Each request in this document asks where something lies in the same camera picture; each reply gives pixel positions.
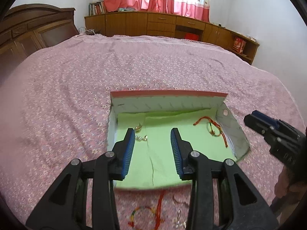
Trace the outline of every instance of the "metal charm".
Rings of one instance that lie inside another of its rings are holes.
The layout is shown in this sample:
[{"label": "metal charm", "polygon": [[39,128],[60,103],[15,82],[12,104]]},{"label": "metal charm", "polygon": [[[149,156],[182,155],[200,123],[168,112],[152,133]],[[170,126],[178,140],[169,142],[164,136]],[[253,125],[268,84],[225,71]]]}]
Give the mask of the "metal charm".
[{"label": "metal charm", "polygon": [[180,209],[178,209],[177,214],[178,215],[177,215],[177,220],[176,220],[176,223],[175,223],[175,229],[179,229],[181,227],[186,228],[187,227],[187,221],[185,220],[184,222],[180,222],[180,215],[181,215]]},{"label": "metal charm", "polygon": [[138,135],[135,136],[135,139],[136,139],[137,141],[139,141],[139,142],[142,141],[142,137],[140,137],[140,136],[138,136]]},{"label": "metal charm", "polygon": [[141,137],[141,136],[138,136],[138,135],[136,135],[135,136],[135,139],[137,140],[137,141],[147,141],[147,139],[148,139],[148,136],[146,135],[146,136],[144,136],[144,137]]},{"label": "metal charm", "polygon": [[139,133],[139,132],[141,131],[142,127],[143,127],[143,126],[142,126],[141,124],[139,124],[139,126],[136,126],[136,127],[135,127],[135,132],[136,132],[136,133]]}]

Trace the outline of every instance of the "red string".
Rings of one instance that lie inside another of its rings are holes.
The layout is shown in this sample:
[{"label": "red string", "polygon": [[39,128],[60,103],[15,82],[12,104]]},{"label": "red string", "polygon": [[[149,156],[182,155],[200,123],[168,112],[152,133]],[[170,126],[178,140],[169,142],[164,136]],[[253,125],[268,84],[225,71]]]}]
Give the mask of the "red string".
[{"label": "red string", "polygon": [[161,223],[161,206],[162,206],[162,199],[163,199],[164,194],[165,194],[165,190],[162,190],[160,197],[159,197],[157,209],[156,209],[156,225],[154,227],[154,230],[158,230],[160,223]]},{"label": "red string", "polygon": [[[194,126],[197,125],[204,118],[209,120],[209,124],[210,124],[210,128],[211,128],[210,134],[213,135],[213,136],[220,136],[220,135],[222,135],[223,139],[224,139],[224,142],[225,142],[225,147],[227,148],[228,147],[227,140],[226,140],[225,134],[222,131],[221,126],[217,122],[213,121],[210,117],[206,117],[206,116],[201,117],[193,125]],[[218,135],[215,134],[214,130],[212,129],[212,125],[211,124],[213,124],[216,128],[219,129],[220,133]]]}]

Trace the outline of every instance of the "green paper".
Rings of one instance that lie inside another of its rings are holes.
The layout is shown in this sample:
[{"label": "green paper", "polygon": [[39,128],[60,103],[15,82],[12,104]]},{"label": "green paper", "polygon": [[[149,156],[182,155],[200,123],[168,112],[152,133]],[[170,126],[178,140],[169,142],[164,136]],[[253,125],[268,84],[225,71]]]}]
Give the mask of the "green paper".
[{"label": "green paper", "polygon": [[143,125],[138,136],[148,136],[148,141],[136,141],[133,150],[129,172],[116,187],[122,189],[156,189],[175,186],[187,181],[181,181],[175,167],[170,131],[177,127],[183,140],[189,141],[197,150],[209,159],[224,161],[231,158],[236,161],[230,148],[225,147],[222,136],[210,134],[207,119],[193,126],[203,116],[215,121],[216,109],[205,109],[196,112],[155,112],[155,113],[120,113],[118,114],[117,141],[121,141],[127,128]]}]

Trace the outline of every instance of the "metal screw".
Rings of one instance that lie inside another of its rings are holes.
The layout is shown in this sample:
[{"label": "metal screw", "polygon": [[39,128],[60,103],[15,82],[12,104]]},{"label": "metal screw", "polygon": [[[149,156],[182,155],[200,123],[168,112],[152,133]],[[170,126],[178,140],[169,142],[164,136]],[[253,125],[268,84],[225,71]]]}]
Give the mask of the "metal screw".
[{"label": "metal screw", "polygon": [[198,151],[196,151],[196,150],[193,150],[192,152],[191,152],[191,156],[192,157],[199,157],[199,152]]},{"label": "metal screw", "polygon": [[234,165],[234,161],[231,160],[231,159],[227,159],[227,160],[225,161],[225,163],[226,163],[228,166]]},{"label": "metal screw", "polygon": [[73,160],[70,162],[70,164],[73,165],[73,166],[76,166],[76,165],[79,164],[79,162],[80,162],[79,159],[73,159]]},{"label": "metal screw", "polygon": [[106,152],[106,157],[113,157],[115,154],[113,151],[107,151]]}]

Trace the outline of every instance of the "bed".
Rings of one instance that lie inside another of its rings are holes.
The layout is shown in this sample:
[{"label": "bed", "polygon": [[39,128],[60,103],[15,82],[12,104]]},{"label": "bed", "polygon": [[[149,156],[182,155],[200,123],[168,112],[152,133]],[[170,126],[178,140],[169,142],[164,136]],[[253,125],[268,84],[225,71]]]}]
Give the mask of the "bed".
[{"label": "bed", "polygon": [[[25,223],[72,159],[92,160],[106,151],[110,91],[170,89],[228,94],[225,103],[250,143],[238,164],[270,204],[282,165],[243,118],[257,109],[305,130],[278,78],[211,44],[82,35],[30,54],[0,87],[0,192],[16,217]],[[160,229],[175,228],[178,209],[187,217],[189,193],[190,186],[166,191]],[[131,229],[128,222],[135,207],[155,207],[159,195],[159,190],[115,189],[121,229]],[[139,224],[153,226],[153,216],[143,216],[148,220]]]},{"label": "bed", "polygon": [[39,3],[11,8],[0,23],[0,84],[32,53],[79,34],[74,11]]}]

